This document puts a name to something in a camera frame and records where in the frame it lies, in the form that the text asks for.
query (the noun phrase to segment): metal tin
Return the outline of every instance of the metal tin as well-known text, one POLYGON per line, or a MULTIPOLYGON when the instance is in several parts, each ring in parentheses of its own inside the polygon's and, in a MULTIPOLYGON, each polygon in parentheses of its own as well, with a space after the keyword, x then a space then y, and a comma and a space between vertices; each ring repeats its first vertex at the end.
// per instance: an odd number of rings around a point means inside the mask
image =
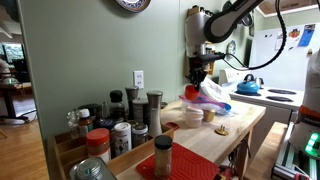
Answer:
POLYGON ((69 172, 71 180, 116 179, 101 158, 88 158, 73 166, 69 172))

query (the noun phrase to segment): pepper grinder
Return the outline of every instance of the pepper grinder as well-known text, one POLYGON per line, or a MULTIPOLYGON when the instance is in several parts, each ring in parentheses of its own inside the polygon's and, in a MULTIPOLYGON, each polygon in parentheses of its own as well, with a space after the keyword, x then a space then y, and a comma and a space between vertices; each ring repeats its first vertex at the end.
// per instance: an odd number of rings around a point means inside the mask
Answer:
POLYGON ((126 87, 128 106, 129 106, 129 115, 128 120, 133 120, 133 104, 132 101, 138 98, 139 87, 138 86, 130 86, 126 87))
POLYGON ((149 135, 153 138, 162 134, 161 123, 160 123, 160 109, 162 100, 161 91, 148 91, 148 102, 150 108, 150 125, 149 135))

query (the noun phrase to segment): stove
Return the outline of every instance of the stove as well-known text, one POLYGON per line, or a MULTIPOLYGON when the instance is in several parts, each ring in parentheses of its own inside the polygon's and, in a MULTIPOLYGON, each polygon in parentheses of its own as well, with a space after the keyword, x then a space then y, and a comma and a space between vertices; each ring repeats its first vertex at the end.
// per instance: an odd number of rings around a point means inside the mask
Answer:
POLYGON ((219 85, 224 91, 229 93, 232 100, 266 107, 265 115, 254 126, 252 131, 250 143, 251 159, 248 162, 250 164, 274 122, 289 124, 296 120, 298 110, 303 101, 304 92, 263 86, 263 89, 258 90, 260 96, 238 94, 236 92, 237 85, 243 81, 244 76, 248 73, 250 72, 239 73, 233 69, 220 70, 219 85))
POLYGON ((243 93, 243 92, 239 92, 239 91, 235 91, 235 93, 241 94, 241 95, 244 95, 244 96, 261 96, 261 94, 259 94, 259 93, 249 94, 249 93, 243 93))
POLYGON ((297 94, 293 91, 283 90, 283 89, 269 89, 268 91, 278 94, 297 94))
POLYGON ((267 96, 266 98, 274 101, 293 102, 290 98, 281 97, 281 96, 267 96))

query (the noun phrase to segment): window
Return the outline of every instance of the window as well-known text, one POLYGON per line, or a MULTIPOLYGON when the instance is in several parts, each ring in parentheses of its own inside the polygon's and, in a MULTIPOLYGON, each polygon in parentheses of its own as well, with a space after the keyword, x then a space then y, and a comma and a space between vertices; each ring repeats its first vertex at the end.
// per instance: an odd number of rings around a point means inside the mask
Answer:
POLYGON ((12 59, 24 59, 24 53, 23 53, 23 48, 21 44, 3 43, 3 49, 7 56, 7 62, 9 64, 12 63, 12 59))

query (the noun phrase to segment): robotic arm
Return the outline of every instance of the robotic arm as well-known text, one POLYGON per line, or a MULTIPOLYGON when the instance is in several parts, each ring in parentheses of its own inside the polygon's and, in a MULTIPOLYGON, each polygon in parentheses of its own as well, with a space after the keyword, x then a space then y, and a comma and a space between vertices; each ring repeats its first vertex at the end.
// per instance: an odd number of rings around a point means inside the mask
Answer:
POLYGON ((205 65, 225 58, 223 53, 206 54, 205 42, 220 43, 225 41, 238 22, 262 1, 237 0, 227 10, 212 16, 197 6, 189 10, 185 24, 190 67, 187 78, 197 90, 207 75, 207 72, 204 71, 205 65))

